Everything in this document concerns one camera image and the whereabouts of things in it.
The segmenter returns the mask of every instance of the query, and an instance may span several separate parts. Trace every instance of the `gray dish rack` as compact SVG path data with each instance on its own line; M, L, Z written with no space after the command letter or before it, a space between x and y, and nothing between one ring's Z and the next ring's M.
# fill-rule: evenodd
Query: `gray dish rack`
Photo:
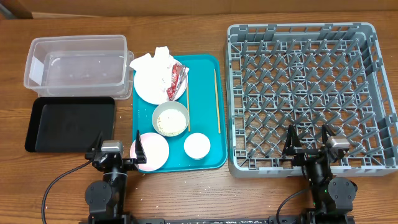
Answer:
M397 170L398 117L371 24L232 25L226 86L235 177L302 175L281 159L290 124L303 147L321 146L322 124L349 139L335 175Z

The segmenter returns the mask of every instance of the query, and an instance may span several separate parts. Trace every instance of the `teal tray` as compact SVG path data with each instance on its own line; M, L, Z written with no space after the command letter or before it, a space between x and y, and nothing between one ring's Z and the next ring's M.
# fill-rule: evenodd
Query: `teal tray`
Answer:
M174 58L189 68L188 83L191 131L188 132L187 128L178 136L165 137L170 148L169 158L160 169L153 172L219 168L225 163L227 158L226 125L220 65L214 56L208 54L179 55ZM217 76L221 134L218 134L214 69L216 70ZM135 89L132 97L132 140L134 141L137 130L139 130L141 134L156 133L152 126L152 114L157 105L145 102L138 96ZM177 101L186 107L187 92L185 91ZM193 133L202 133L210 140L210 152L201 160L192 159L187 156L184 151L184 141Z

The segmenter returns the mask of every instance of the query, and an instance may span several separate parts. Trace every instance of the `white plate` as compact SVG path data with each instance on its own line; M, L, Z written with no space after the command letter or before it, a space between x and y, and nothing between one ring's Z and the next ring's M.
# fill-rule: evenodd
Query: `white plate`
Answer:
M157 133L141 135L141 144L147 157L146 164L138 164L142 171L154 171L161 168L169 158L169 144L166 139ZM136 158L136 141L130 148L130 158Z
M184 79L174 101L178 100L187 88L188 76ZM154 81L153 74L136 72L134 76L134 88L137 94L146 102L153 105L161 105L164 102L170 101L166 91L162 91L157 82Z

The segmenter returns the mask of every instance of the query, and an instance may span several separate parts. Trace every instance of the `wooden chopstick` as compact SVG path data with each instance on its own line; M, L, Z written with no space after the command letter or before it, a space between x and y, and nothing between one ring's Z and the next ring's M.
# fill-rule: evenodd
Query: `wooden chopstick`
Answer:
M188 109L188 132L191 132L191 114L189 113L189 82L187 78L187 109Z
M216 74L216 70L215 69L214 69L214 84L215 84L215 87L216 87L216 106L217 106L218 134L221 134L220 110L218 108L217 74Z

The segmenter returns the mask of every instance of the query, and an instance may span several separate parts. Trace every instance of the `wooden table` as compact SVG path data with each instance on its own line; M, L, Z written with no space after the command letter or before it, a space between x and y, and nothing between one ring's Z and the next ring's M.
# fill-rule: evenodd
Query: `wooden table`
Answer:
M97 17L0 21L0 223L41 223L40 205L48 184L85 162L81 154L26 152L24 142L37 95L23 86L29 45L36 37L122 34L136 57L169 46L172 54L212 54L224 79L224 46L231 24L370 22L377 30L395 105L398 105L398 12L324 12L225 16ZM117 102L115 139L129 151L132 98ZM57 182L47 199L48 223L77 223L88 216L87 186L102 173L89 166ZM398 172L352 178L357 223L398 223ZM228 163L217 170L142 175L131 172L126 211L137 218L257 218L275 215L290 194L307 186L302 177L236 179ZM310 195L289 202L282 214L311 206Z

